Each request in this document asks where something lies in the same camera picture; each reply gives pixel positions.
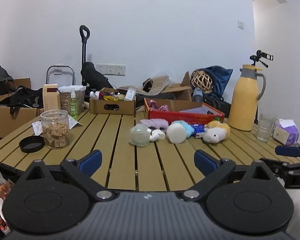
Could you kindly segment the white and yellow plush toy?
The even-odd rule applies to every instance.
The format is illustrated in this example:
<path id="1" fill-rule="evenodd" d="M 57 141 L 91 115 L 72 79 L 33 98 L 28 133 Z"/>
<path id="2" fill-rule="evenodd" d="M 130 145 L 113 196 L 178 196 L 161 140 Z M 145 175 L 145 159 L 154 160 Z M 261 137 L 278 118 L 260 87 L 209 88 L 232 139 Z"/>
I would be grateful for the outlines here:
<path id="1" fill-rule="evenodd" d="M 230 135 L 230 126 L 226 123 L 214 120 L 204 125 L 203 142 L 217 144 Z"/>

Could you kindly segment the blue handkerchief tissue pack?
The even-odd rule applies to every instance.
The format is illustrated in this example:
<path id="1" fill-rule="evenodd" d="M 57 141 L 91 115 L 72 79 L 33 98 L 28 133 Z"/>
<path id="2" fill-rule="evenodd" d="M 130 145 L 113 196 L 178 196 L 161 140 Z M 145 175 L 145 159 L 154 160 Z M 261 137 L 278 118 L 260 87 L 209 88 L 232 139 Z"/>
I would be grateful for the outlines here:
<path id="1" fill-rule="evenodd" d="M 196 139 L 202 138 L 205 133 L 205 127 L 202 124 L 191 124 L 191 135 Z"/>

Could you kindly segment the blue fluffy plush toy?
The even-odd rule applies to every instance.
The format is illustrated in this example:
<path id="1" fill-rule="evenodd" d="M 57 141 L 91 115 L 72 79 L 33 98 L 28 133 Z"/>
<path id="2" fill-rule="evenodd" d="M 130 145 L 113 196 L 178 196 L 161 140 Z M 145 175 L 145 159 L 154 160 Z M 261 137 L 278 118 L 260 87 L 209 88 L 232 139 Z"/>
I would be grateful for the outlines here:
<path id="1" fill-rule="evenodd" d="M 187 138 L 189 138 L 191 135 L 193 135 L 194 128 L 190 124 L 185 122 L 184 120 L 177 120 L 177 121 L 174 121 L 172 123 L 173 124 L 181 124 L 181 126 L 183 126 L 183 128 L 185 128 Z"/>

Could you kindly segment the white foam cylinder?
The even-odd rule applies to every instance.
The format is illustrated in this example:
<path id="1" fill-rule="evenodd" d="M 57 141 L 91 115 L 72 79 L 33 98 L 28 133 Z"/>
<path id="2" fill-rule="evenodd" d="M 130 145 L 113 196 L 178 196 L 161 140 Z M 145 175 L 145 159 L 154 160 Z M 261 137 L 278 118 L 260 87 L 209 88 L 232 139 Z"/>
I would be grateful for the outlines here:
<path id="1" fill-rule="evenodd" d="M 172 144 L 181 144 L 186 139 L 187 133 L 180 123 L 173 123 L 168 127 L 166 136 Z"/>

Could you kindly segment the translucent green mesh puff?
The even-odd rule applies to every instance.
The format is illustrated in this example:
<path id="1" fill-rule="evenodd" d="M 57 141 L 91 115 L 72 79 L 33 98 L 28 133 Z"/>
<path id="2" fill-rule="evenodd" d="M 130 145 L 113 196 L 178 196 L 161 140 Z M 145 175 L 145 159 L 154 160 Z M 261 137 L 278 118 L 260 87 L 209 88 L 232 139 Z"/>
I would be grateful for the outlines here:
<path id="1" fill-rule="evenodd" d="M 146 147 L 150 143 L 149 137 L 148 127 L 143 124 L 137 124 L 130 129 L 129 143 L 138 147 Z"/>

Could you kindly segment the white sponge block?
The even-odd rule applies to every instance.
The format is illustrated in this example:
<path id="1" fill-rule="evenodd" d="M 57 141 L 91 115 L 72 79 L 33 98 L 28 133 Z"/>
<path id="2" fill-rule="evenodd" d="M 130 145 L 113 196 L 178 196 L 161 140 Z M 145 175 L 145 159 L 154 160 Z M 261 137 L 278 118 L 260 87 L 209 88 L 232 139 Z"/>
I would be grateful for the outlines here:
<path id="1" fill-rule="evenodd" d="M 149 132 L 150 142 L 155 142 L 157 140 L 165 140 L 166 138 L 165 130 L 148 128 L 147 131 Z"/>

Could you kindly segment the purple fluffy headband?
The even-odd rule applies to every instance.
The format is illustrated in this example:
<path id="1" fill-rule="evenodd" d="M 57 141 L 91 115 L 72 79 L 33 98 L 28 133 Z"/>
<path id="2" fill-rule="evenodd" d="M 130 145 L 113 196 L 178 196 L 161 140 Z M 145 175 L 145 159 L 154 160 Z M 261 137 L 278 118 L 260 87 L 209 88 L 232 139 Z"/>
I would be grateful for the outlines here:
<path id="1" fill-rule="evenodd" d="M 166 130 L 169 127 L 169 123 L 165 119 L 142 119 L 140 123 L 148 128 Z"/>

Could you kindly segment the clear drinking glass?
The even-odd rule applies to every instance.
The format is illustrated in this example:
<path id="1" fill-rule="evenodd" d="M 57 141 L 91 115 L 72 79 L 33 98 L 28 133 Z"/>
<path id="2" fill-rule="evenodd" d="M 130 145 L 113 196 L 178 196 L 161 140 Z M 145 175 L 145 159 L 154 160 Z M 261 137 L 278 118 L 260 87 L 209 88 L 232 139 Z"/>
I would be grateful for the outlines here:
<path id="1" fill-rule="evenodd" d="M 261 113 L 259 115 L 256 138 L 262 142 L 267 142 L 273 134 L 276 121 L 275 115 Z"/>

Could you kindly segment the white paper label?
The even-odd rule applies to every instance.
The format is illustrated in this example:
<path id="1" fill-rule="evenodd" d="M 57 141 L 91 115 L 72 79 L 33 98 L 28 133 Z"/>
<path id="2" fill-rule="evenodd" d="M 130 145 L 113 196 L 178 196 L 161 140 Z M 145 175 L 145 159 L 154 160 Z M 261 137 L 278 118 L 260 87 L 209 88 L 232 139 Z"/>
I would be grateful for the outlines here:
<path id="1" fill-rule="evenodd" d="M 76 119 L 71 117 L 70 115 L 68 116 L 68 124 L 69 124 L 69 129 L 72 129 L 76 126 L 82 126 Z"/>

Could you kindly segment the yellow thermos jug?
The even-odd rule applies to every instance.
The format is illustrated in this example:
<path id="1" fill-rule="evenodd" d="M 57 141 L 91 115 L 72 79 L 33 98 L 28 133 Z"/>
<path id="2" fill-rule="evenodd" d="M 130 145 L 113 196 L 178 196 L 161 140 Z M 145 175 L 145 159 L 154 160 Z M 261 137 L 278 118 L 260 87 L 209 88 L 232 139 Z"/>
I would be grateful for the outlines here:
<path id="1" fill-rule="evenodd" d="M 244 64 L 234 87 L 228 125 L 240 131 L 250 132 L 257 112 L 258 101 L 266 90 L 266 77 L 262 69 Z"/>

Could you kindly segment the small brown cardboard box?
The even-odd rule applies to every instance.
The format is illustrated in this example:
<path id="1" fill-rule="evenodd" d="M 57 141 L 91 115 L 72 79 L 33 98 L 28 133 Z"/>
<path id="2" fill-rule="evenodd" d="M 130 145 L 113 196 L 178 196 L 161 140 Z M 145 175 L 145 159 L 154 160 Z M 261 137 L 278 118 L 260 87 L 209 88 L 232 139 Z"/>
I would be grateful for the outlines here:
<path id="1" fill-rule="evenodd" d="M 118 95 L 113 88 L 102 88 L 93 94 L 90 93 L 89 108 L 92 114 L 134 115 L 135 100 L 106 100 L 106 96 Z"/>

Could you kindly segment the clear container with snacks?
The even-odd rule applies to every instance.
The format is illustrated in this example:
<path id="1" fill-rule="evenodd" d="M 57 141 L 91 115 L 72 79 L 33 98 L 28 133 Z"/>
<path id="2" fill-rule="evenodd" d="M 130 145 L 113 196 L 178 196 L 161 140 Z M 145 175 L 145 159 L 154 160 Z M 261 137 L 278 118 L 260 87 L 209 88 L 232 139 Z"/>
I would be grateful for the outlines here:
<path id="1" fill-rule="evenodd" d="M 59 96 L 61 109 L 67 110 L 70 113 L 71 92 L 75 91 L 77 101 L 77 113 L 81 113 L 84 109 L 85 86 L 71 85 L 59 87 Z"/>

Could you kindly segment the large brown cardboard box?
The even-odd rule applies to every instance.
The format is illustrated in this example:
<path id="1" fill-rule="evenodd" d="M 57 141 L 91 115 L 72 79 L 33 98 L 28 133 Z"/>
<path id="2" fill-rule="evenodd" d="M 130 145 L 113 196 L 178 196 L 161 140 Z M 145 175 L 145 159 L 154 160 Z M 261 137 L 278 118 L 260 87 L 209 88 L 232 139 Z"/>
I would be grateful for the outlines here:
<path id="1" fill-rule="evenodd" d="M 134 86 L 122 86 L 116 90 L 120 93 L 125 93 L 127 90 L 132 87 L 136 90 L 137 98 L 157 98 L 157 99 L 177 99 L 177 100 L 186 100 L 191 101 L 191 84 L 190 84 L 190 75 L 189 72 L 186 72 L 181 83 L 173 83 L 171 81 L 170 85 L 167 86 L 160 94 L 150 96 L 145 94 L 142 91 L 142 87 Z"/>

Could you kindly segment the black bag on trolley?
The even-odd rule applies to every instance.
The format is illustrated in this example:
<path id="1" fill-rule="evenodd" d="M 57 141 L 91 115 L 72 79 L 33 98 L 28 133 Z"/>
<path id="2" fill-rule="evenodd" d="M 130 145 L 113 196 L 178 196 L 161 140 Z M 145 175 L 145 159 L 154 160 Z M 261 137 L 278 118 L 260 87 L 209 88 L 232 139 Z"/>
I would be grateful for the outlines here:
<path id="1" fill-rule="evenodd" d="M 82 85 L 89 85 L 91 89 L 113 88 L 108 79 L 95 69 L 92 62 L 83 63 L 81 76 Z"/>

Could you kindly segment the metal folding chair frame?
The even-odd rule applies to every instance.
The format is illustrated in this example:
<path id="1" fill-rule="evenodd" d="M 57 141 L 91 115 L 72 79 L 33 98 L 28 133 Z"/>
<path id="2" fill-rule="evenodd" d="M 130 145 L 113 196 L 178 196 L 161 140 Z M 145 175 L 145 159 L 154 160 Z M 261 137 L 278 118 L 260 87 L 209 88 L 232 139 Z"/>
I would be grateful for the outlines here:
<path id="1" fill-rule="evenodd" d="M 71 66 L 54 65 L 46 71 L 46 84 L 57 84 L 58 87 L 75 84 L 75 71 Z"/>

